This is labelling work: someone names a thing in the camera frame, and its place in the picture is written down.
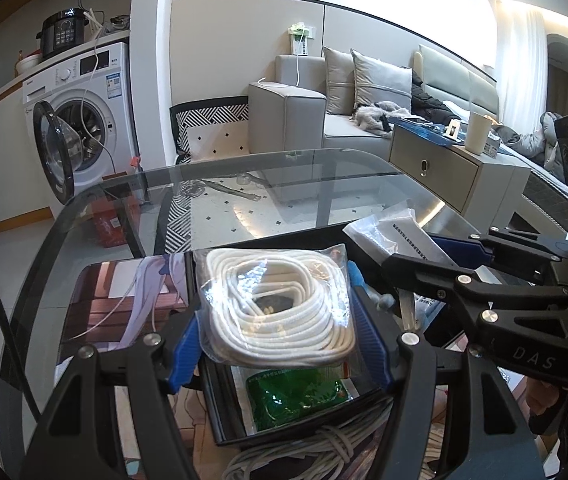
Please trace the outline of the person's right hand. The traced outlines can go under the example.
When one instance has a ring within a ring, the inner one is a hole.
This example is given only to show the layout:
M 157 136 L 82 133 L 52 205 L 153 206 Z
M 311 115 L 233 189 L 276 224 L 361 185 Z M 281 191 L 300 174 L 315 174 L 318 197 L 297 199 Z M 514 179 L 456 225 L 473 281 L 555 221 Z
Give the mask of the person's right hand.
M 526 378 L 526 405 L 529 408 L 529 429 L 537 436 L 559 434 L 568 413 L 568 389 L 549 382 Z

